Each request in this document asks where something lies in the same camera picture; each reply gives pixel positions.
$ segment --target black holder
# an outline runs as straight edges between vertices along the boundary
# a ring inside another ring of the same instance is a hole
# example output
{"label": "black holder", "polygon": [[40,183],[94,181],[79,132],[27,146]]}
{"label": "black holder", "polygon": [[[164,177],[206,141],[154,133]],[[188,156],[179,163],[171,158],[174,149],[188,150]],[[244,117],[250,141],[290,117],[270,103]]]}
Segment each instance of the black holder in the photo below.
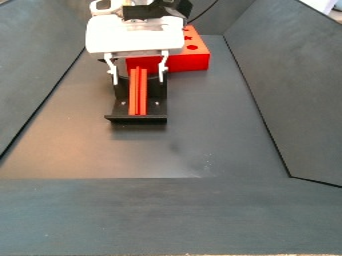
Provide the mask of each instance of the black holder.
{"label": "black holder", "polygon": [[167,122],[167,72],[163,72],[163,82],[158,75],[147,78],[147,115],[128,115],[130,78],[119,76],[114,85],[115,103],[112,114],[104,118],[114,123],[166,123]]}

